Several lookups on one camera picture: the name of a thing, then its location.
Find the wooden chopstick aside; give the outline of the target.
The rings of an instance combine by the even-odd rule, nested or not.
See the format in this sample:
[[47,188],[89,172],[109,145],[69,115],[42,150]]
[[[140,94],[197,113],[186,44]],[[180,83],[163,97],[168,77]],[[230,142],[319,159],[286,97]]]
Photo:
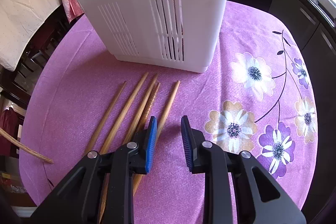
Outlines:
[[24,144],[22,144],[21,142],[19,142],[17,139],[15,139],[11,135],[9,135],[7,132],[5,132],[5,130],[3,130],[2,128],[0,128],[0,134],[6,140],[8,140],[10,143],[12,143],[13,145],[17,146],[21,150],[29,153],[30,155],[32,155],[34,157],[37,157],[38,159],[41,159],[42,161],[48,162],[50,164],[54,163],[54,161],[52,159],[49,159],[49,158],[43,156],[42,154],[34,151],[33,149],[30,149],[29,147],[25,146]]

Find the dark kitchen cabinets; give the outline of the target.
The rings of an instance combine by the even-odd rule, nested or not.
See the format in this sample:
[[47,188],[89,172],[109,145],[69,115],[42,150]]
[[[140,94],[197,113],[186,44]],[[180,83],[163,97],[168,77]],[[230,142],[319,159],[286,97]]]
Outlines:
[[268,12],[292,34],[315,74],[335,77],[335,25],[311,0],[231,0]]

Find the pink floral tablecloth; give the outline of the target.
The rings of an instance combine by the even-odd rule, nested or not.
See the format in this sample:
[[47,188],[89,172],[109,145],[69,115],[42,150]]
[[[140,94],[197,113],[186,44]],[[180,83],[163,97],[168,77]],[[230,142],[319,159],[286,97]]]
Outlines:
[[19,156],[23,185],[36,204],[82,158],[119,87],[125,88],[94,146],[100,150],[142,76],[146,80],[110,150],[125,138],[153,76],[161,84],[151,109],[160,117],[179,89],[155,148],[153,168],[134,197],[135,223],[201,223],[204,176],[191,174],[181,118],[225,151],[250,151],[302,207],[313,179],[317,130],[311,84],[299,75],[304,62],[286,26],[271,14],[228,2],[214,58],[205,73],[127,63],[111,55],[87,17],[81,17],[52,53],[27,108],[22,142],[53,160]]

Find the ridged wooden chopstick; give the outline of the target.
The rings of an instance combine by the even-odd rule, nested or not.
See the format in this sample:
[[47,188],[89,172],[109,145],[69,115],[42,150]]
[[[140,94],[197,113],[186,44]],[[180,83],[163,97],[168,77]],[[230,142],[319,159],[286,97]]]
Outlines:
[[[135,130],[136,132],[142,131],[145,128],[147,118],[148,118],[148,116],[150,114],[150,110],[151,110],[151,108],[154,104],[154,101],[155,101],[158,89],[160,87],[160,84],[161,83],[157,82],[156,85],[154,86],[153,90],[151,91],[149,99],[148,99],[148,101],[145,105],[145,108],[142,112],[139,123],[136,127],[136,130]],[[137,192],[137,189],[138,189],[138,186],[141,182],[142,177],[143,177],[142,174],[135,174],[134,175],[134,178],[133,178],[133,194],[135,194]]]

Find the white plastic utensil holder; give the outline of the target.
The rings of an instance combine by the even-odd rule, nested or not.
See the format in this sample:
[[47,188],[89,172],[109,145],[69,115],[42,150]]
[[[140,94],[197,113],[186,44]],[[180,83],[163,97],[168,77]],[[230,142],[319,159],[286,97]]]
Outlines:
[[227,0],[77,1],[116,59],[203,73]]

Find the white cloth on chair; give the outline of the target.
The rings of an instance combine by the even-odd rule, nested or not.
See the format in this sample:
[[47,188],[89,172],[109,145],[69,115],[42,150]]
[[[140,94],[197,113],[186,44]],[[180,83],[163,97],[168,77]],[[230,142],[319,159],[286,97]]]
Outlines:
[[61,0],[1,0],[1,65],[14,71],[39,27]]

